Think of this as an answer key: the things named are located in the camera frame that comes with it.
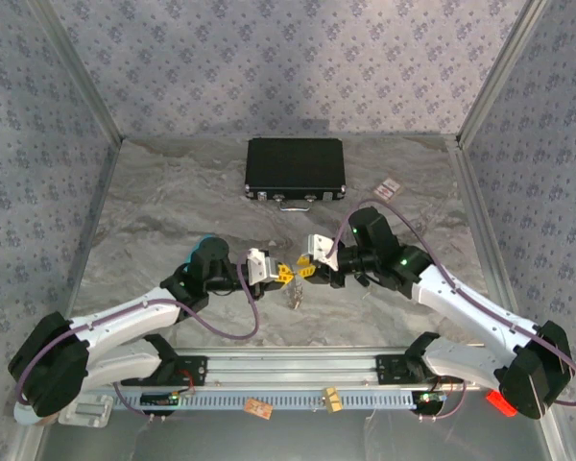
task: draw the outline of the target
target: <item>small card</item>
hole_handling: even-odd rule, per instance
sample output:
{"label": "small card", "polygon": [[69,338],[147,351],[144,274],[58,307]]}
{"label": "small card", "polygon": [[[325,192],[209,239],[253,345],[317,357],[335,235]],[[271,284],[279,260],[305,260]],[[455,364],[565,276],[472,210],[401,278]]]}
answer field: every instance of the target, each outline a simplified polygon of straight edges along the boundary
{"label": "small card", "polygon": [[244,406],[243,410],[246,413],[250,413],[254,416],[259,418],[264,418],[265,420],[271,419],[271,413],[273,412],[273,406],[269,403],[265,403],[264,401],[256,400],[256,399],[248,399],[246,401],[246,406]]}
{"label": "small card", "polygon": [[401,184],[391,178],[387,178],[382,184],[373,190],[373,193],[384,202],[390,202],[400,190]]}

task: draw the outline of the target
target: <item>gray marble surface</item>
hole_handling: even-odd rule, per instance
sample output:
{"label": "gray marble surface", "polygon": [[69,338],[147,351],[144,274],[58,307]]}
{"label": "gray marble surface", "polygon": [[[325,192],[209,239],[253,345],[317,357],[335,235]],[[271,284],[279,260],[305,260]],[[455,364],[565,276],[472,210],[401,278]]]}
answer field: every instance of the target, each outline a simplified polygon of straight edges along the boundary
{"label": "gray marble surface", "polygon": [[[294,263],[309,233],[334,235],[351,204],[372,196],[387,177],[403,185],[394,204],[417,223],[442,261],[460,279],[486,293],[463,204],[442,138],[344,139],[348,195],[286,213],[273,202],[244,197],[247,139],[125,141],[93,241],[73,315],[138,297],[182,264],[208,233],[226,239],[231,259],[250,247],[269,249]],[[415,237],[384,210],[406,243]],[[346,237],[350,243],[351,236]],[[295,299],[301,298],[294,308]],[[423,331],[455,341],[468,335],[430,308],[349,278],[347,288],[300,280],[258,303],[261,329],[243,346],[407,346]],[[202,314],[232,333],[252,328],[243,294],[212,296]],[[165,335],[176,347],[235,342],[188,320]]]}

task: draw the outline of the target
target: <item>metal corner post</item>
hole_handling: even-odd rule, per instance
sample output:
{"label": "metal corner post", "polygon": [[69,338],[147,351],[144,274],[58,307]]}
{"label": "metal corner post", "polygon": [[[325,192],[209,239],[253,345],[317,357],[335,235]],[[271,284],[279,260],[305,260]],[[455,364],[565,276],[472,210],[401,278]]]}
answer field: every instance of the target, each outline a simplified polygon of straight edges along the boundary
{"label": "metal corner post", "polygon": [[47,35],[47,39],[54,46],[62,64],[68,70],[73,83],[96,117],[113,149],[119,150],[123,136],[111,117],[107,105],[94,85],[87,69],[85,69],[84,63],[77,54],[77,50],[72,41],[70,41],[68,33],[62,26],[50,0],[28,0],[28,5],[44,30],[45,35]]}
{"label": "metal corner post", "polygon": [[548,3],[549,0],[528,0],[518,15],[508,39],[501,48],[489,76],[482,85],[458,133],[461,149],[465,150],[469,146],[478,129],[484,123],[492,104],[508,80]]}

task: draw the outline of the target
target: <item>patterned backdrop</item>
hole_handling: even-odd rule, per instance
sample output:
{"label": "patterned backdrop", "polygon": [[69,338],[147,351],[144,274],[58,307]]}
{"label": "patterned backdrop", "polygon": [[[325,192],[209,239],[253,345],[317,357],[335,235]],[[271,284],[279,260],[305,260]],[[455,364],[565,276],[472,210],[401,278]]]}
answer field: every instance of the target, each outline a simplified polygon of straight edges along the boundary
{"label": "patterned backdrop", "polygon": [[14,429],[7,364],[68,303],[111,158],[27,4],[0,0],[0,460]]}
{"label": "patterned backdrop", "polygon": [[457,133],[524,0],[53,0],[125,137]]}
{"label": "patterned backdrop", "polygon": [[551,4],[468,151],[523,313],[576,360],[576,0]]}

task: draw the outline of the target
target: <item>white bracket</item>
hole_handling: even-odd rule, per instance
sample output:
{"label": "white bracket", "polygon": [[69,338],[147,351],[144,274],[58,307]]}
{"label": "white bracket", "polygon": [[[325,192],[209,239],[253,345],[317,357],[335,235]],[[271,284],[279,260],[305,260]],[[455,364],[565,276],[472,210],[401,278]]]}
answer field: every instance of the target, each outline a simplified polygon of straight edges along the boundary
{"label": "white bracket", "polygon": [[314,233],[312,235],[307,235],[303,254],[311,256],[312,262],[321,262],[322,264],[326,264],[333,271],[337,272],[339,270],[337,252],[335,252],[331,257],[326,257],[331,248],[333,248],[332,238]]}
{"label": "white bracket", "polygon": [[279,278],[279,268],[274,257],[266,256],[256,248],[248,252],[248,283],[250,286],[257,283],[267,283]]}

